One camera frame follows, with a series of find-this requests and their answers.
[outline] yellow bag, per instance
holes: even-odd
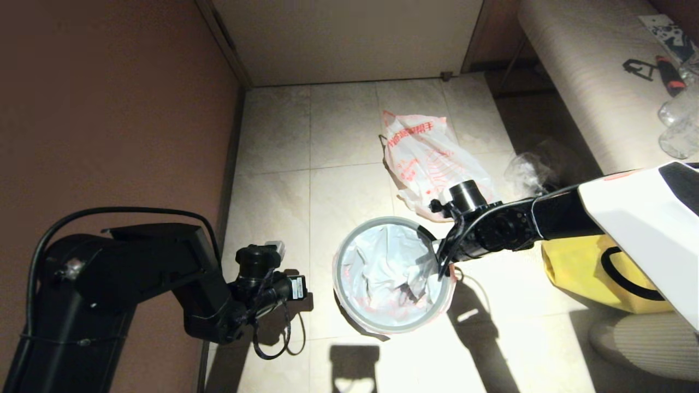
[[[544,241],[542,254],[546,274],[559,288],[635,314],[672,310],[607,235]]]

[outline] white casing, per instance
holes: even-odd
[[[672,193],[661,167],[583,183],[578,192],[590,217],[699,331],[699,216]]]

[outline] white plastic bag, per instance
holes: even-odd
[[[443,190],[474,180],[483,197],[499,201],[488,173],[456,142],[447,118],[400,116],[384,111],[384,158],[394,173],[398,195],[408,208],[433,221],[450,221],[430,211],[430,202]]]

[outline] trash can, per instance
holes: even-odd
[[[381,217],[357,227],[333,263],[340,305],[367,331],[412,331],[444,313],[456,279],[438,280],[435,237],[416,222]]]

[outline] white door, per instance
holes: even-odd
[[[213,0],[255,86],[459,74],[482,0]]]

